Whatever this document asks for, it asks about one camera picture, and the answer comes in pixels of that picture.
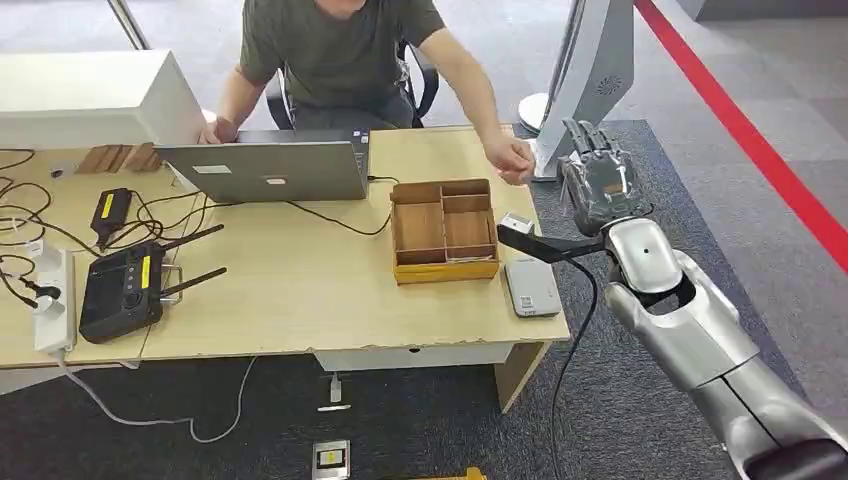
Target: office chair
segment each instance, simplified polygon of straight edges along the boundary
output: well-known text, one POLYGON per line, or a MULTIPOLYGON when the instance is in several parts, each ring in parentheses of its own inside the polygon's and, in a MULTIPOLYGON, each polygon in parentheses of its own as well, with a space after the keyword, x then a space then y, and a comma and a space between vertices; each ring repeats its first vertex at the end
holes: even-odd
MULTIPOLYGON (((409 43, 406 40, 402 40, 398 44, 397 56, 403 61, 406 61, 407 46, 409 46, 409 43)), ((416 102, 415 90, 412 87, 412 78, 410 78, 406 82, 406 94, 415 111, 412 128, 422 128, 424 125, 421 123, 421 119, 430 111, 430 107, 433 106, 433 99, 436 98, 436 92, 439 91, 439 73, 436 71, 436 67, 417 48, 412 47, 410 50, 412 50, 415 63, 418 64, 424 76, 424 91, 421 94, 420 103, 416 102)), ((265 98, 277 127, 280 130, 294 130, 289 112, 291 100, 285 87, 285 75, 281 71, 277 70, 274 78, 265 87, 265 98)))

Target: white smartphone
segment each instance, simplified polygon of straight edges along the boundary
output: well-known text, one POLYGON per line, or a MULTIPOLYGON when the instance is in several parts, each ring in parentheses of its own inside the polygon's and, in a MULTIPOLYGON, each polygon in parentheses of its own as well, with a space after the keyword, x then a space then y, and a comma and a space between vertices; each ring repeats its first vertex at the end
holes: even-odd
POLYGON ((519 317, 549 317, 562 310, 550 265, 525 257, 507 262, 505 270, 512 305, 519 317))

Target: laptop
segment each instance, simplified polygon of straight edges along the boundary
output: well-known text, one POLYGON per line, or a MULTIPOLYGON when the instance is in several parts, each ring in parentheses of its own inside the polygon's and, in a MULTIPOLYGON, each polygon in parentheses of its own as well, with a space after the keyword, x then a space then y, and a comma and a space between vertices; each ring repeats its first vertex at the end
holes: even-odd
POLYGON ((237 143, 155 147, 217 203, 362 200, 367 130, 244 131, 237 143))

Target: robot finger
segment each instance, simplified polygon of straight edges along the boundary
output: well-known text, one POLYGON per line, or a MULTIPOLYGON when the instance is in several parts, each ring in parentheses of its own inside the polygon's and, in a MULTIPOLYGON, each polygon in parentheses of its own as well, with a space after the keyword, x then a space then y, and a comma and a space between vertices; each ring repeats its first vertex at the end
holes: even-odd
POLYGON ((589 137, 589 146, 592 150, 609 149, 609 143, 607 143, 606 137, 602 135, 594 125, 585 120, 581 120, 580 126, 586 131, 586 135, 589 137))
POLYGON ((572 140, 574 140, 574 149, 577 150, 578 154, 583 155, 594 150, 592 146, 589 145, 589 140, 586 138, 586 133, 583 130, 583 127, 578 125, 573 118, 566 118, 562 121, 562 123, 568 129, 568 133, 571 135, 572 140))
POLYGON ((621 150, 621 145, 618 144, 618 140, 612 136, 606 129, 600 130, 601 136, 604 137, 604 140, 609 145, 609 149, 613 152, 618 152, 621 150))

